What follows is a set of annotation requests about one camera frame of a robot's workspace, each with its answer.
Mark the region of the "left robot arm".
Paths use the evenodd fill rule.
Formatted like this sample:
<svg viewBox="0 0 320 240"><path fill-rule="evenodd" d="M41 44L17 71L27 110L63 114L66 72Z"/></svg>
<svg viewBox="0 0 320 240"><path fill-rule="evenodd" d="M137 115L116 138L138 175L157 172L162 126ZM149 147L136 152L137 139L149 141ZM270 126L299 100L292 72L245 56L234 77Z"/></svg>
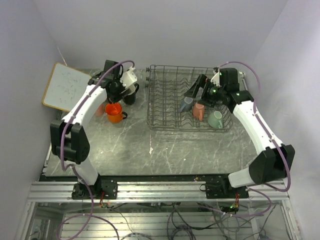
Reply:
<svg viewBox="0 0 320 240"><path fill-rule="evenodd" d="M86 128L98 107L104 102L118 103L136 93L139 88L135 66L124 69L126 61L106 60L104 69L92 76L83 95L61 120L50 124L52 154L60 159L61 168L72 168L80 184L86 184L85 194L96 199L102 193L97 183L99 174L90 159L90 143Z"/></svg>

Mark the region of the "black faceted mug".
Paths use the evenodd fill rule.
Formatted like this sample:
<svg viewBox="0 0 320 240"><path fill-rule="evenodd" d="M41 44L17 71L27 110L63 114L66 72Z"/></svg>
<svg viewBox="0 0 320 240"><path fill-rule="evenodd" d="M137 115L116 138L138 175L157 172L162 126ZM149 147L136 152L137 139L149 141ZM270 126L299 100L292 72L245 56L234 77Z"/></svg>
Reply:
<svg viewBox="0 0 320 240"><path fill-rule="evenodd" d="M132 86L130 86L130 94L125 96L122 100L126 105L133 105L136 101L136 95L140 88L140 85L138 83L134 83Z"/></svg>

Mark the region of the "tall pink tumbler cup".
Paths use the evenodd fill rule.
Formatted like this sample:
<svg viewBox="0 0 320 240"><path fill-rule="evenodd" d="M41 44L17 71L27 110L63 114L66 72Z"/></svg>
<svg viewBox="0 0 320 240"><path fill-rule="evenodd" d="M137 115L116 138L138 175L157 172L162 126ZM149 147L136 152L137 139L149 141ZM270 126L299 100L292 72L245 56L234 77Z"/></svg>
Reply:
<svg viewBox="0 0 320 240"><path fill-rule="evenodd" d="M105 105L102 103L95 112L95 116L101 117L105 114Z"/></svg>

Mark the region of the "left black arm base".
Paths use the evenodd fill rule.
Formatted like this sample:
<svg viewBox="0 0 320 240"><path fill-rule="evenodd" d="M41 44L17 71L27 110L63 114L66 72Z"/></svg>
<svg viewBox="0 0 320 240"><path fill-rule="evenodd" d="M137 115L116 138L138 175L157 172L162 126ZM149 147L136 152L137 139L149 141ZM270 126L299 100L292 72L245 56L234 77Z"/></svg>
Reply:
<svg viewBox="0 0 320 240"><path fill-rule="evenodd" d="M118 183L104 176L98 175L93 185L77 182L73 186L71 198L73 200L90 199L91 195L94 199L115 200L118 194Z"/></svg>

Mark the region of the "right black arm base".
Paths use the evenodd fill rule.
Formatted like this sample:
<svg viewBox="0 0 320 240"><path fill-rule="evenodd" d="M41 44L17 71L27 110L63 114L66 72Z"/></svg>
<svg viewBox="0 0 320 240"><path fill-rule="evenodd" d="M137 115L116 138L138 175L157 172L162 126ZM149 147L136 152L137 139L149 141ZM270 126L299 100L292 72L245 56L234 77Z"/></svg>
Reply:
<svg viewBox="0 0 320 240"><path fill-rule="evenodd" d="M246 199L249 194L245 186L234 188L228 178L212 178L210 181L202 183L199 187L204 192L207 199Z"/></svg>

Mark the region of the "orange enamel mug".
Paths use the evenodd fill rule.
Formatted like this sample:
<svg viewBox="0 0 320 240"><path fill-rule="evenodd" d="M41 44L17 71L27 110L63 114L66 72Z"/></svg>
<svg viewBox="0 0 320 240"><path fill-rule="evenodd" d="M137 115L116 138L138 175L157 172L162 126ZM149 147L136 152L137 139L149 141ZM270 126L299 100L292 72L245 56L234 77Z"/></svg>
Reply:
<svg viewBox="0 0 320 240"><path fill-rule="evenodd" d="M123 111L121 104L118 102L108 103L104 110L108 120L113 124L119 123L128 117L128 114Z"/></svg>

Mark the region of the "blue printed mug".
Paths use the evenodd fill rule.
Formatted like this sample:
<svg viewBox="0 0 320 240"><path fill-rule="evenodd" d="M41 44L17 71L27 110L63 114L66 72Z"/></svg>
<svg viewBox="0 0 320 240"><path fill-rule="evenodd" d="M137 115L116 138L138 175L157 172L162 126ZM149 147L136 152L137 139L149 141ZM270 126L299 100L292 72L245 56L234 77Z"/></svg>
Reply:
<svg viewBox="0 0 320 240"><path fill-rule="evenodd" d="M184 99L181 102L180 108L179 108L179 112L188 112L191 110L192 106L193 106L193 98L191 97L184 97Z"/></svg>

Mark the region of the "salmon printed mug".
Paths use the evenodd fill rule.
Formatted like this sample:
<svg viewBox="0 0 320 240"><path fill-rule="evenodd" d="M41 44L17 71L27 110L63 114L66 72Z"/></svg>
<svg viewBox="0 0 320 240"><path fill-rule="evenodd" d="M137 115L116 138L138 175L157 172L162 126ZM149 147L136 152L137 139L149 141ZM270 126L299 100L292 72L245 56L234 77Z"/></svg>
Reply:
<svg viewBox="0 0 320 240"><path fill-rule="evenodd" d="M204 119L205 106L200 103L196 103L192 109L192 115L200 122Z"/></svg>

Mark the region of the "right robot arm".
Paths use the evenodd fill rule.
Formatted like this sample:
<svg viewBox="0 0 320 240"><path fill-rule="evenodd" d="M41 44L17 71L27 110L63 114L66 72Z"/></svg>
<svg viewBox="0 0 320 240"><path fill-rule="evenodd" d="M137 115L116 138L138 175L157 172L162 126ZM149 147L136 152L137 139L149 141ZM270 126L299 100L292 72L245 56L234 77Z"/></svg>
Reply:
<svg viewBox="0 0 320 240"><path fill-rule="evenodd" d="M195 99L202 89L199 103L213 107L223 104L242 124L256 151L256 158L245 169L230 173L228 181L220 186L221 194L233 197L239 187L265 184L287 179L286 192L291 185L290 169L295 156L294 147L284 144L270 129L258 111L256 102L248 90L241 90L240 73L236 68L215 67L213 76L200 74L193 85L184 93Z"/></svg>

